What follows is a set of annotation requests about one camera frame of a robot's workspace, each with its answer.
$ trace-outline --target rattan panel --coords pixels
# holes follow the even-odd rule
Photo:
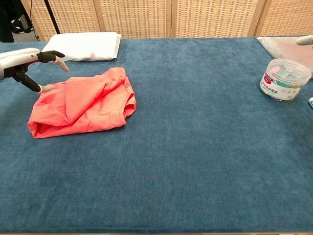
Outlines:
[[[169,0],[96,0],[102,31],[114,31],[123,38],[165,38]]]
[[[30,17],[31,0],[22,0],[24,8]],[[33,0],[31,19],[42,41],[49,41],[56,34],[53,23],[45,6],[44,0]]]
[[[61,33],[100,31],[93,0],[50,0]]]
[[[258,0],[175,0],[173,37],[244,37]]]
[[[258,25],[257,35],[313,34],[312,0],[272,0]]]

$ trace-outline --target white towel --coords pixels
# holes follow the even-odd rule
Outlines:
[[[67,60],[112,60],[117,58],[121,35],[116,32],[64,33],[51,37],[43,51],[57,50]]]

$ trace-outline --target plastic container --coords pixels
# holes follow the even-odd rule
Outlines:
[[[260,89],[276,101],[292,101],[311,75],[311,71],[298,62],[274,59],[261,79]]]

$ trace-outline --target pink shirt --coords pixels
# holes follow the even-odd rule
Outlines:
[[[126,124],[136,109],[124,68],[53,84],[34,104],[28,128],[35,138],[109,130]]]

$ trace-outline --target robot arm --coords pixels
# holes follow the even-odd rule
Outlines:
[[[57,51],[40,52],[36,48],[27,48],[15,50],[0,54],[0,80],[6,77],[13,77],[16,81],[21,82],[32,91],[37,93],[48,92],[53,86],[41,86],[28,77],[25,73],[28,66],[35,62],[47,63],[53,61],[59,65],[65,72],[69,69],[66,64],[58,58],[64,55]]]

